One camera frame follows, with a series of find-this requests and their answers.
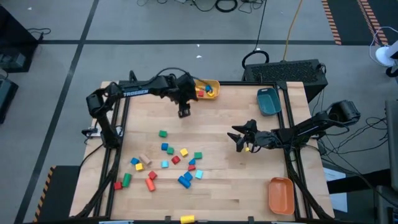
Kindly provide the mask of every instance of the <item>red block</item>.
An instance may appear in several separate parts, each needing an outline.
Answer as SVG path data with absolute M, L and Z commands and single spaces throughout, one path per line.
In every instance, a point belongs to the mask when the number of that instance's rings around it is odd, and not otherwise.
M 180 161 L 181 161 L 181 159 L 178 156 L 174 156 L 172 159 L 172 162 L 174 163 L 174 165 L 178 164 L 178 162 L 180 162 Z
M 195 169 L 196 169 L 195 165 L 189 165 L 188 166 L 188 171 L 192 171 L 192 170 L 195 170 Z
M 154 171 L 150 171 L 148 174 L 149 178 L 151 178 L 152 180 L 154 180 L 157 177 L 157 174 Z
M 115 189 L 115 190 L 120 190 L 120 189 L 122 189 L 122 182 L 116 182 L 116 183 L 114 183 L 114 189 Z

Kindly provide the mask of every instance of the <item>wooden table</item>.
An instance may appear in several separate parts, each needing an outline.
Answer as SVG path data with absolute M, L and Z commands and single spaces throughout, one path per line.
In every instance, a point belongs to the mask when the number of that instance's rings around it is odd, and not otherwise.
M 257 120 L 261 131 L 279 128 L 277 116 L 260 114 L 256 100 L 259 88 L 262 87 L 222 86 L 216 100 L 192 102 L 191 116 L 184 119 L 178 118 L 178 106 L 168 99 L 152 95 L 131 98 L 118 179 L 122 180 L 128 172 L 132 180 L 128 188 L 115 192 L 111 218 L 163 220 L 171 215 L 172 220 L 179 220 L 182 215 L 195 215 L 197 220 L 244 221 L 248 216 L 256 221 L 294 220 L 293 215 L 277 215 L 268 207 L 267 186 L 271 178 L 287 177 L 282 150 L 238 153 L 235 143 L 226 135 L 234 133 L 232 125 L 244 125 L 250 119 Z M 307 99 L 302 83 L 288 83 L 288 89 L 297 124 L 310 117 Z M 281 104 L 288 127 L 284 100 Z M 122 100 L 118 123 L 123 105 Z M 161 129 L 167 130 L 167 138 L 158 136 Z M 162 142 L 174 147 L 175 155 L 181 157 L 179 150 L 183 147 L 188 149 L 189 155 L 173 165 L 172 156 L 160 150 Z M 85 155 L 100 144 L 100 139 L 89 140 Z M 312 140 L 308 144 L 316 146 Z M 203 153 L 203 159 L 197 160 L 197 169 L 203 170 L 203 178 L 194 178 L 192 186 L 185 189 L 177 179 L 187 171 L 188 161 L 197 151 Z M 152 164 L 136 172 L 130 160 L 140 153 L 151 158 Z M 81 169 L 70 215 L 78 213 L 97 189 L 103 158 L 104 149 L 93 154 Z M 162 160 L 169 160 L 170 167 L 162 169 Z M 319 152 L 311 147 L 303 148 L 302 162 L 309 191 L 327 214 L 334 217 Z M 148 191 L 144 181 L 151 170 L 158 175 L 154 192 Z M 302 194 L 297 192 L 300 213 L 305 217 Z M 104 214 L 107 197 L 106 190 L 101 214 Z

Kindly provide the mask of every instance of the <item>yellow tray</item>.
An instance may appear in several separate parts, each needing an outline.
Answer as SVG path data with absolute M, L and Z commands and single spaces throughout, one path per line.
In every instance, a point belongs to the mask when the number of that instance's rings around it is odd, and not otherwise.
M 205 100 L 215 100 L 215 98 L 220 93 L 220 83 L 217 80 L 203 80 L 206 83 L 201 82 L 200 80 L 195 80 L 195 90 L 197 92 L 198 99 Z M 206 86 L 209 84 L 214 91 L 214 96 L 209 96 L 206 92 Z M 205 94 L 203 96 L 198 96 L 199 91 L 203 90 Z

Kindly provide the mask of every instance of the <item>blue bowl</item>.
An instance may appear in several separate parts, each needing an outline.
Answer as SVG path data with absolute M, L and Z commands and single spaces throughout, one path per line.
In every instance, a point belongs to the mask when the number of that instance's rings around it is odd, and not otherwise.
M 263 116 L 271 116 L 281 111 L 279 97 L 274 88 L 263 88 L 257 91 L 257 101 Z

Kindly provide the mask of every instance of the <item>white paper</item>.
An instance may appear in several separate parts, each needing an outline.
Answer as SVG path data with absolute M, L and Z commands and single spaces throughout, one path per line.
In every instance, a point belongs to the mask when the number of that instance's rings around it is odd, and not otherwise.
M 331 169 L 323 168 L 323 171 L 325 173 L 326 181 L 338 180 L 346 177 L 345 173 L 334 171 Z M 333 209 L 342 212 L 348 212 L 347 193 L 331 194 L 330 200 Z

